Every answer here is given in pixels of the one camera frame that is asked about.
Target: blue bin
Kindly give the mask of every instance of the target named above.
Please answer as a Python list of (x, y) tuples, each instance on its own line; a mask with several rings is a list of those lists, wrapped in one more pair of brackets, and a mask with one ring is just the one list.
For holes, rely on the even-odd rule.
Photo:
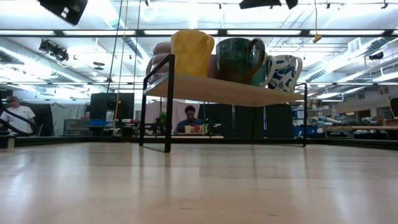
[(104, 119), (90, 119), (90, 121), (92, 126), (100, 126), (100, 127), (106, 126), (106, 120)]

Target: man sitting at desk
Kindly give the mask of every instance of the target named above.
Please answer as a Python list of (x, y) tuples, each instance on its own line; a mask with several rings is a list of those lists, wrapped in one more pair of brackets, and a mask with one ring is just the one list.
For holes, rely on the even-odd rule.
[(185, 133), (186, 126), (201, 125), (202, 121), (199, 119), (195, 119), (195, 108), (193, 106), (187, 106), (185, 108), (185, 114), (187, 115), (187, 119), (178, 122), (177, 128), (174, 131), (174, 134)]

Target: dark green ceramic mug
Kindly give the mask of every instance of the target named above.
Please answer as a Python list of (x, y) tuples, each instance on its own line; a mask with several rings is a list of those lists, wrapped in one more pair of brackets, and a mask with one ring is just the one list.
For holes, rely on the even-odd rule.
[(222, 80), (250, 84), (253, 75), (260, 69), (266, 54), (261, 39), (229, 38), (216, 46), (217, 66)]

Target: shelving unit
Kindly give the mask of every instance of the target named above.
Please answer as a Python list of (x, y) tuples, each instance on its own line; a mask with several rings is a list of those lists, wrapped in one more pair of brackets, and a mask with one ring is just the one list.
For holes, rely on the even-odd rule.
[[(157, 73), (166, 63), (169, 63), (169, 75), (165, 75), (150, 86), (147, 85), (148, 79)], [(284, 91), (259, 88), (258, 86), (245, 85), (235, 82), (227, 82), (207, 77), (193, 77), (184, 75), (175, 75), (175, 55), (168, 55), (162, 62), (156, 66), (144, 79), (141, 125), (139, 145), (144, 146), (145, 134), (145, 113), (146, 96), (159, 96), (167, 98), (167, 117), (164, 149), (147, 147), (148, 149), (170, 152), (172, 138), (172, 113), (173, 99), (206, 101), (212, 103), (222, 103), (236, 106), (267, 106), (278, 103), (293, 102), (304, 99), (304, 120), (307, 119), (307, 84), (304, 85), (304, 96), (296, 93), (287, 93)], [(306, 123), (304, 124), (303, 145), (306, 145)]]

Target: person in white shirt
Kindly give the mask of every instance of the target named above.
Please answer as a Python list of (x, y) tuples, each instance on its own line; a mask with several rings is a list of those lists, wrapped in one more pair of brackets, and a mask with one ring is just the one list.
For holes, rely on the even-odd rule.
[[(8, 110), (11, 113), (14, 113), (23, 118), (26, 118), (33, 123), (35, 122), (33, 119), (35, 117), (35, 114), (33, 113), (33, 111), (27, 106), (21, 106), (21, 104), (19, 103), (18, 97), (8, 96), (7, 103), (10, 106), (10, 107), (8, 107)], [(0, 116), (0, 118), (4, 121), (7, 121), (11, 126), (17, 128), (20, 131), (23, 131), (25, 133), (32, 132), (32, 128), (29, 123), (27, 123), (19, 118), (16, 118), (9, 113), (3, 112)], [(8, 131), (10, 132), (11, 135), (16, 134), (14, 131), (11, 131), (10, 129)]]

